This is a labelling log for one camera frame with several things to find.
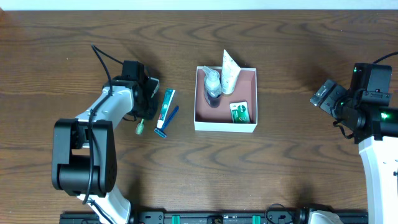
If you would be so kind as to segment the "green white toothbrush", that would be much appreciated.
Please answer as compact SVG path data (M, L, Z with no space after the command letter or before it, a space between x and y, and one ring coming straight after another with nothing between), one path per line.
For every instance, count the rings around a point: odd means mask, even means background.
M137 110L136 115L141 119L136 128L136 134L141 135L144 130L144 120L152 119L157 111L157 99L155 95L159 90L159 84L156 84L153 90L146 90L145 105L141 105L140 110Z

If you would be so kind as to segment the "clear pump bottle dark liquid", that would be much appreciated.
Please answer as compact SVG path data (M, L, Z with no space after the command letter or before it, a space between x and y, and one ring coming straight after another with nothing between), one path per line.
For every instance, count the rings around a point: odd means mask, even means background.
M221 101L221 83L220 74L218 71L204 66L202 70L205 73L204 87L205 87L205 100L211 108L217 108Z

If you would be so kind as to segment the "white lotion tube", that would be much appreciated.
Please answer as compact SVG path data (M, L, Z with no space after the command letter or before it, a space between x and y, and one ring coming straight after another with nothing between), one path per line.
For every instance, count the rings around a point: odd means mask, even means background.
M240 71L241 67L232 59L229 53L224 50L221 69L221 91L224 95L233 93Z

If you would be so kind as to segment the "green soap packet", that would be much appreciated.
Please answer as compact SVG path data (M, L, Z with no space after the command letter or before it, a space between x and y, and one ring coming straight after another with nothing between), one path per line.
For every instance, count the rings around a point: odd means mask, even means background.
M233 123L249 124L251 122L246 101L230 103L229 108Z

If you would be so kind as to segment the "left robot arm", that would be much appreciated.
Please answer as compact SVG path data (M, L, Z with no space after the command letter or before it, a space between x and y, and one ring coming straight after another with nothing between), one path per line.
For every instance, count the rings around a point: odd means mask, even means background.
M52 185L89 205L101 223L137 223L137 213L116 185L114 130L126 114L152 119L159 80L118 76L99 98L73 119L53 129Z

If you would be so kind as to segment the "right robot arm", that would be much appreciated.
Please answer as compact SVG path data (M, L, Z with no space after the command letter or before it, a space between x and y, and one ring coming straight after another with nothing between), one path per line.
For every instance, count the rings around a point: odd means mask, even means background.
M333 126L358 145L370 223L397 223L397 109L385 93L346 90L327 80L311 103L334 118Z

